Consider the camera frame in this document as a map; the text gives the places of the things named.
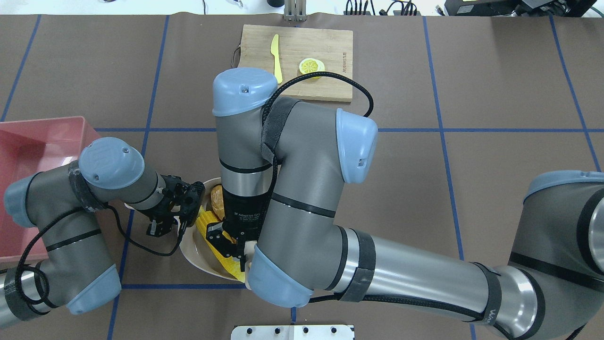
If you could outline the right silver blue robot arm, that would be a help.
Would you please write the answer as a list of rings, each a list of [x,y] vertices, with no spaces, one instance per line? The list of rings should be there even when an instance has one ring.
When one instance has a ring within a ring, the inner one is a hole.
[[[603,307],[603,174],[530,184],[507,265],[455,260],[334,224],[343,187],[365,180],[368,115],[281,97],[274,75],[213,82],[228,232],[259,237],[247,281],[280,307],[337,300],[414,306],[510,340],[574,336]]]

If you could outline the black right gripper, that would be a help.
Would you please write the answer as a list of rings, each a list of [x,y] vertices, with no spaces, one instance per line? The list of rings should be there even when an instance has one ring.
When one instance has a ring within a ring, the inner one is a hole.
[[[239,196],[223,189],[223,194],[225,218],[216,228],[224,230],[231,237],[236,243],[236,254],[243,258],[245,243],[259,239],[272,192]]]

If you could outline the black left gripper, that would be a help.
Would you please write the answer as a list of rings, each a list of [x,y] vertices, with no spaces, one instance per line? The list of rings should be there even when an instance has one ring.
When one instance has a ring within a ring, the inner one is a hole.
[[[205,193],[205,185],[201,181],[190,184],[179,176],[161,178],[165,185],[160,190],[161,200],[153,207],[153,219],[145,232],[149,237],[162,237],[172,232],[175,217],[183,225],[194,224]]]

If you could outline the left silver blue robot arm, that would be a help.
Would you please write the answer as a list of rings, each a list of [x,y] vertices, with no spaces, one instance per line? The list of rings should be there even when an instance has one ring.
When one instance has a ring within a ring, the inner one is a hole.
[[[162,176],[137,149],[115,137],[98,138],[76,161],[36,173],[8,186],[7,213],[38,233],[17,266],[1,273],[1,327],[29,321],[66,306],[81,315],[112,301],[122,286],[95,213],[111,210],[122,235],[120,200],[150,220],[147,235],[177,227],[171,256],[198,217],[205,187]]]

